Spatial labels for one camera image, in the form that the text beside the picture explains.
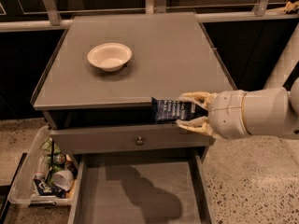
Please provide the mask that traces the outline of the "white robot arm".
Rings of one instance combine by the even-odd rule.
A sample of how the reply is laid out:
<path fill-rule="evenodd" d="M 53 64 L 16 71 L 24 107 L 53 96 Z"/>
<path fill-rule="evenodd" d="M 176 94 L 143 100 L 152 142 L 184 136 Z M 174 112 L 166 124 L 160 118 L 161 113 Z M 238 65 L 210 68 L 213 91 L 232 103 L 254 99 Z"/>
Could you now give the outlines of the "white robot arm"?
<path fill-rule="evenodd" d="M 269 78 L 298 21 L 223 21 L 202 25 L 233 83 L 231 91 L 186 92 L 179 99 L 199 105 L 201 118 L 178 120 L 180 128 L 213 138 L 274 135 L 296 139 L 299 130 L 298 69 L 268 88 Z"/>

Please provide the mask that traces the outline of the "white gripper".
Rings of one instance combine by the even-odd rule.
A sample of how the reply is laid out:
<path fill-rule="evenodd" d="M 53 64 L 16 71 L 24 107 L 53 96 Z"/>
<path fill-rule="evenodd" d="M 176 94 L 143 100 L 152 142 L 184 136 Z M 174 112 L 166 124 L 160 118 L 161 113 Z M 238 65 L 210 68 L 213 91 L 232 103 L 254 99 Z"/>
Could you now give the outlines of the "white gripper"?
<path fill-rule="evenodd" d="M 177 119 L 176 124 L 181 129 L 206 136 L 216 133 L 226 139 L 250 137 L 243 119 L 243 100 L 246 94 L 242 90 L 220 94 L 206 91 L 182 93 L 178 98 L 181 102 L 199 105 L 208 111 L 208 118 Z"/>

